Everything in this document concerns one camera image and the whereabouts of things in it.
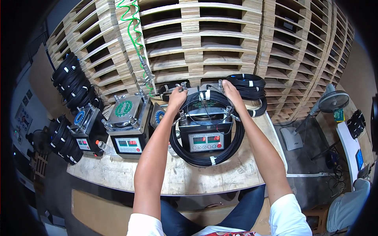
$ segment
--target fan base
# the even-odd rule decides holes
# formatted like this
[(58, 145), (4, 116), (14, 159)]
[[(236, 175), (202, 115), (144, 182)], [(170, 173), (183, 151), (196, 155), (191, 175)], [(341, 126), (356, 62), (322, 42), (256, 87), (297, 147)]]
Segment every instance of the fan base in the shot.
[(288, 151), (303, 148), (301, 136), (298, 133), (294, 135), (295, 129), (295, 127), (287, 127), (280, 129), (282, 138), (285, 142), (285, 146)]

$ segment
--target human arm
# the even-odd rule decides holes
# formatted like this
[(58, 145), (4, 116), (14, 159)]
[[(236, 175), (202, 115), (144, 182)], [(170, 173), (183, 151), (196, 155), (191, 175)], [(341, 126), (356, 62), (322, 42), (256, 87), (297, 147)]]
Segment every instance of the human arm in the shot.
[(286, 179), (284, 163), (271, 142), (251, 119), (235, 86), (229, 81), (223, 80), (223, 88), (243, 122), (249, 145), (259, 172), (268, 188), (269, 202), (272, 205), (280, 197), (292, 193)]
[(167, 164), (170, 131), (175, 116), (186, 100), (187, 90), (173, 90), (167, 111), (144, 148), (134, 175), (133, 213), (149, 215), (160, 220), (160, 192)]

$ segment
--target jeans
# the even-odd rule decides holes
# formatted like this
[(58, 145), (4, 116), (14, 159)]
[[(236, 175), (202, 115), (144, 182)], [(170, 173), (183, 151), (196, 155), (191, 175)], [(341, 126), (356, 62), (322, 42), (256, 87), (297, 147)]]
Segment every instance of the jeans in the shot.
[[(218, 226), (250, 231), (264, 203), (265, 184), (242, 190), (247, 192)], [(167, 236), (191, 236), (205, 227), (188, 220), (167, 202), (161, 200), (161, 224)]]

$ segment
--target electric fan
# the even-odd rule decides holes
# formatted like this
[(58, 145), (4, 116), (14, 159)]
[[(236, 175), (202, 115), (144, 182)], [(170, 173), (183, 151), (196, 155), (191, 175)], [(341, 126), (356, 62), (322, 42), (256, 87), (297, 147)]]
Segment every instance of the electric fan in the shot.
[(308, 119), (315, 113), (315, 111), (320, 109), (322, 112), (332, 113), (337, 109), (346, 107), (348, 103), (349, 95), (345, 91), (336, 91), (333, 84), (328, 84), (323, 95), (316, 101), (310, 113), (308, 114), (306, 119), (304, 119), (304, 121), (298, 126), (298, 128), (287, 127), (280, 129), (286, 149), (288, 151), (291, 151), (303, 147), (303, 142), (301, 136), (298, 134), (298, 131), (304, 124), (306, 124)]

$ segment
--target stool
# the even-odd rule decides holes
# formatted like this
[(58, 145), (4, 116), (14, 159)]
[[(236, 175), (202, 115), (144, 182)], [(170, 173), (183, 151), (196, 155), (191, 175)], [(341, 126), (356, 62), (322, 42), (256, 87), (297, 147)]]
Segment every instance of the stool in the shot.
[(330, 208), (330, 204), (328, 205), (317, 205), (313, 207), (311, 210), (304, 210), (302, 213), (306, 216), (306, 220), (308, 220), (309, 216), (317, 216), (319, 218), (318, 224), (315, 227), (311, 227), (312, 233), (325, 233), (327, 231), (327, 216), (328, 210)]

